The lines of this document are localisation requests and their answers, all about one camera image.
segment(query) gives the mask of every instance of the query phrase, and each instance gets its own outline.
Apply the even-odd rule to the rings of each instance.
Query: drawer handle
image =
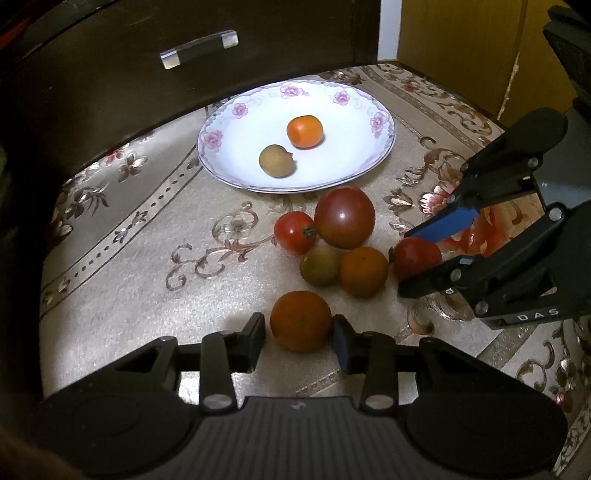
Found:
[[[207,37],[191,40],[179,47],[171,48],[160,54],[165,69],[173,69],[194,58],[224,48],[238,45],[238,34],[235,30],[226,30]]]

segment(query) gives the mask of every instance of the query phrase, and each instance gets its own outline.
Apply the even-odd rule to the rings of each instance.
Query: white plate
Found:
[[[294,147],[287,124],[314,115],[324,128],[316,147]],[[224,183],[253,192],[297,193],[333,187],[376,167],[392,150],[396,130],[387,108],[357,88],[324,80],[289,80],[238,95],[199,132],[203,167]],[[268,145],[293,153],[295,172],[275,179],[259,166]]]

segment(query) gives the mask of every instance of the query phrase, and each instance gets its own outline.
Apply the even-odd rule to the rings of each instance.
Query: floral tablecloth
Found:
[[[459,166],[501,134],[450,93],[395,64],[325,72],[376,97],[396,121],[388,158],[355,180],[374,203],[368,244],[386,253],[400,235],[442,206]],[[274,196],[229,187],[211,177],[195,152],[197,134],[221,102],[170,122],[93,163],[63,186],[51,251],[43,271],[40,349],[44,391],[51,394],[162,335],[199,342],[240,330],[252,312],[268,316],[280,295],[309,289],[297,258],[275,244],[285,212],[312,213],[320,193]],[[496,248],[541,215],[535,197],[486,209],[487,235],[448,242],[449,254]],[[432,330],[467,353],[545,392],[572,425],[561,472],[589,430],[589,322],[490,330],[454,295],[399,299],[395,281],[370,300],[340,288],[318,291],[357,331],[377,330],[416,345]],[[247,395],[357,396],[362,379],[346,378],[328,347],[299,355],[268,335],[256,372],[234,375]],[[417,393],[401,379],[401,402]],[[199,374],[184,374],[180,395],[196,402]]]

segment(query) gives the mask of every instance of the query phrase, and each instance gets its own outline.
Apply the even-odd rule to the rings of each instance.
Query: drawer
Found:
[[[119,0],[3,80],[8,146],[66,176],[188,111],[254,86],[373,63],[379,1]],[[160,53],[224,30],[239,44],[166,70]]]

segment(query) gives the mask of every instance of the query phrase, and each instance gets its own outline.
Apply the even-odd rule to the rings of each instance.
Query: cherry tomato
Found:
[[[326,243],[351,250],[365,243],[375,226],[375,209],[356,187],[329,190],[316,205],[314,225]]]
[[[400,240],[395,247],[390,248],[389,256],[398,281],[414,277],[442,261],[441,250],[436,244],[416,236]]]
[[[305,254],[316,240],[314,220],[304,212],[281,215],[273,231],[277,243],[295,254]]]

